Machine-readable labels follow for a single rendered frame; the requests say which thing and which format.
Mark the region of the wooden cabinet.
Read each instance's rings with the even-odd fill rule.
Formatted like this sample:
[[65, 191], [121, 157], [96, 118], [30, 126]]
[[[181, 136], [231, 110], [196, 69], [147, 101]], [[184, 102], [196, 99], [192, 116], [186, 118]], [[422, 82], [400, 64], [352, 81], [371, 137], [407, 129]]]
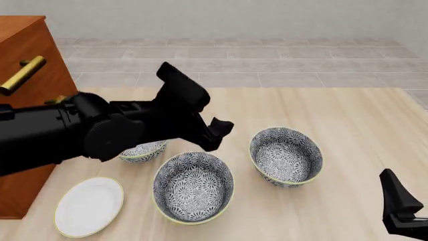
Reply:
[[[77, 91], [44, 16], [0, 16], [0, 85], [21, 69], [21, 61], [37, 56], [44, 57], [47, 64], [11, 96], [0, 95], [0, 104], [39, 106]], [[22, 219], [54, 168], [51, 164], [0, 177], [0, 220]]]

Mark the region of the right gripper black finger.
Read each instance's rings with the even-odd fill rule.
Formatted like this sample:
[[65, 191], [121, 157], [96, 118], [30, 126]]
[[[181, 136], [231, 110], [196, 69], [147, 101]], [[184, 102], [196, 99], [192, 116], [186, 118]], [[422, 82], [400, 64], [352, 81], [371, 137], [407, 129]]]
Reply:
[[406, 190], [392, 170], [383, 170], [379, 177], [384, 199], [383, 214], [416, 214], [424, 207]]

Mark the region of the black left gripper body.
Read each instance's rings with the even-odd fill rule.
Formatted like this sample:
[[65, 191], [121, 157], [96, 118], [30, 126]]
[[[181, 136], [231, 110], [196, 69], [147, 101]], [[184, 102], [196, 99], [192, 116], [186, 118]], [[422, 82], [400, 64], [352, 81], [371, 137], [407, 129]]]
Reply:
[[200, 148], [211, 148], [211, 137], [208, 128], [200, 114], [190, 114], [182, 122], [181, 138]]

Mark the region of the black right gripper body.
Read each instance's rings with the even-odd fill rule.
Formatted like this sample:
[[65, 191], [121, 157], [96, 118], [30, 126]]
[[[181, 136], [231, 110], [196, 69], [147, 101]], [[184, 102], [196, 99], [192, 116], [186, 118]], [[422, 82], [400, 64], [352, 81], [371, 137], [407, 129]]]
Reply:
[[428, 236], [428, 218], [400, 218], [396, 214], [387, 214], [383, 224], [389, 234]]

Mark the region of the patterned black white bowl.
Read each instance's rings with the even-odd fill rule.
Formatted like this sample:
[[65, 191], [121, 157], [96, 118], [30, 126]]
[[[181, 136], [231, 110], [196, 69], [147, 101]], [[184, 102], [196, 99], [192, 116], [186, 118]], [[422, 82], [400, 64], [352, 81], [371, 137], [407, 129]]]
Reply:
[[207, 152], [186, 152], [165, 161], [154, 175], [152, 198], [168, 220], [199, 225], [228, 208], [234, 194], [230, 168]]
[[162, 154], [167, 146], [166, 141], [157, 141], [145, 144], [139, 144], [135, 148], [127, 149], [118, 158], [129, 163], [143, 163], [157, 158]]
[[286, 127], [270, 127], [255, 134], [249, 142], [249, 156], [266, 181], [285, 188], [311, 182], [324, 164], [322, 152], [311, 138]]

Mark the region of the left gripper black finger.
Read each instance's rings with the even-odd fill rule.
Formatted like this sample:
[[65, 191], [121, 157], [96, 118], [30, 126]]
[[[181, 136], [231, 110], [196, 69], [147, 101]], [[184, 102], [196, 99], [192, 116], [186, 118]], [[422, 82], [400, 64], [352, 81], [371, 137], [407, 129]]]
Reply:
[[218, 150], [223, 138], [202, 136], [198, 138], [197, 144], [206, 152]]
[[233, 127], [234, 124], [232, 122], [219, 120], [214, 117], [211, 121], [211, 124], [209, 125], [209, 130], [217, 138], [223, 138], [232, 131]]

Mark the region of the white plate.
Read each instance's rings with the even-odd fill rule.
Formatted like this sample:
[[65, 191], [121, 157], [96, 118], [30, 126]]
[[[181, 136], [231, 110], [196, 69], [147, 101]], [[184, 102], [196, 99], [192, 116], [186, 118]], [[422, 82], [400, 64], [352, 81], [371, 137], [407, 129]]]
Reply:
[[79, 182], [58, 202], [53, 224], [68, 238], [84, 238], [103, 230], [119, 214], [124, 203], [121, 184], [110, 177]]

